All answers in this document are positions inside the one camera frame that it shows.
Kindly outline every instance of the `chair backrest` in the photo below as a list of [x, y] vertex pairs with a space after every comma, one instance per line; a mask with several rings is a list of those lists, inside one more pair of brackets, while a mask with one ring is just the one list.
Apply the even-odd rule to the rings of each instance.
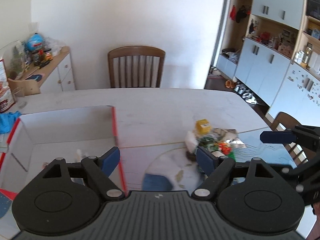
[[127, 46], [108, 53], [111, 88], [160, 87], [165, 52], [148, 46]]
[[[279, 124], [282, 124], [286, 129], [293, 129], [296, 125], [301, 125], [301, 123], [299, 123], [295, 118], [293, 118], [291, 115], [284, 112], [280, 112], [276, 116], [275, 120], [270, 126], [271, 130], [276, 131]], [[309, 149], [306, 149], [305, 147], [302, 147], [302, 146], [301, 146], [302, 150], [295, 151], [295, 149], [297, 148], [297, 144], [294, 144], [294, 145], [287, 144], [285, 145], [285, 148], [288, 150], [290, 156], [292, 157], [292, 159], [297, 165], [312, 159], [316, 155], [315, 152]]]

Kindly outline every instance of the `glass cup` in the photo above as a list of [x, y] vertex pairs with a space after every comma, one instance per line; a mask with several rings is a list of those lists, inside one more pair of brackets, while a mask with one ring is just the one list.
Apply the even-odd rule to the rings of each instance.
[[23, 88], [19, 87], [12, 91], [14, 100], [16, 101], [18, 108], [22, 109], [27, 105], [26, 98], [24, 97], [24, 90]]

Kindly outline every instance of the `blue ball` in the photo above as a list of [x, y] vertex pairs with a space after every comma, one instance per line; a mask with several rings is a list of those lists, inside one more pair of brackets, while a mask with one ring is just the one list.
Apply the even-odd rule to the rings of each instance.
[[35, 44], [43, 43], [43, 38], [39, 34], [32, 35], [27, 41], [27, 47], [30, 51], [35, 51]]

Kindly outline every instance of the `cabinet handle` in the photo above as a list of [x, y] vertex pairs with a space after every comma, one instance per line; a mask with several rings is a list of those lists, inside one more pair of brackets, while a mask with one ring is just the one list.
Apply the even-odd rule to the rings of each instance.
[[305, 88], [305, 89], [307, 88], [309, 82], [310, 82], [310, 78], [307, 78], [307, 79], [306, 79], [306, 84], [304, 85], [304, 88]]
[[314, 82], [313, 82], [313, 81], [311, 81], [311, 83], [310, 83], [310, 87], [309, 87], [309, 89], [308, 89], [308, 91], [309, 91], [309, 92], [311, 91], [311, 88], [313, 87], [313, 84], [314, 84]]

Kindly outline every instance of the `white wall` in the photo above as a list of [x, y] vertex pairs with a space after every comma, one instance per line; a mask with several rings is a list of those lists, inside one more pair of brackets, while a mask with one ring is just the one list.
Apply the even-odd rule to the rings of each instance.
[[29, 35], [31, 0], [0, 0], [0, 49]]
[[126, 45], [166, 51], [161, 87], [204, 87], [223, 0], [32, 0], [39, 31], [64, 41], [78, 89], [109, 87], [107, 53]]

